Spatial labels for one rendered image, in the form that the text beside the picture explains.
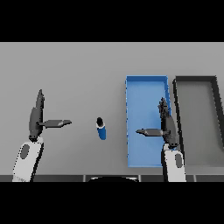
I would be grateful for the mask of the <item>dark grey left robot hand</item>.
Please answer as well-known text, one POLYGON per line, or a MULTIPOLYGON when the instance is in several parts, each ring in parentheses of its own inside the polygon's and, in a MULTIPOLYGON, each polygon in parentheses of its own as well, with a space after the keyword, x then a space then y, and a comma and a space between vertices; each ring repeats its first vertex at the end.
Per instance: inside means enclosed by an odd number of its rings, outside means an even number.
POLYGON ((58 129, 68 124, 71 124, 71 120, 44 120, 44 105, 45 96, 42 90, 38 91, 37 100, 35 106, 31 109, 29 120, 29 140, 37 142, 38 138, 42 134, 43 129, 58 129))

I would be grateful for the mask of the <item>dark grey bin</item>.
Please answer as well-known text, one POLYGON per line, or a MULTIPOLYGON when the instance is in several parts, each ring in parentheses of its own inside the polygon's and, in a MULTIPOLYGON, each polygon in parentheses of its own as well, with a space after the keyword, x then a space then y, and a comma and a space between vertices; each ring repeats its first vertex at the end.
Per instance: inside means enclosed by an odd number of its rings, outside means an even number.
POLYGON ((173 80, 180 149, 194 167, 224 167, 224 113, 216 76, 173 80))

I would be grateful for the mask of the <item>blue bin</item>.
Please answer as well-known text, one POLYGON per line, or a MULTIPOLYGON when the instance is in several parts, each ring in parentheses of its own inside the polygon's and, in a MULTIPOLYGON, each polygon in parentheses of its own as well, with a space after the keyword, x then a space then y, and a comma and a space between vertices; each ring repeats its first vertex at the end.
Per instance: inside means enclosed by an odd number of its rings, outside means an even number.
POLYGON ((138 134, 141 129, 161 129, 161 98, 171 107, 167 75, 127 75, 125 80, 126 137, 129 168, 161 167, 161 136, 138 134))

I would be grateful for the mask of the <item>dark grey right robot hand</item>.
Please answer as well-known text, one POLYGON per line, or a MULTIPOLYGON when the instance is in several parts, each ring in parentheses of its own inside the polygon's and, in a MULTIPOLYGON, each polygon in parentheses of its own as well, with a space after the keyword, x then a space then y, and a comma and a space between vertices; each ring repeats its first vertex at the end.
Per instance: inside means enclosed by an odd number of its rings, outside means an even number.
POLYGON ((170 149, 176 148, 178 143, 178 135, 173 117, 164 97, 161 98, 158 104, 158 110, 161 120, 160 129, 137 129, 136 133, 142 134, 145 137, 162 137, 164 142, 168 144, 170 149))

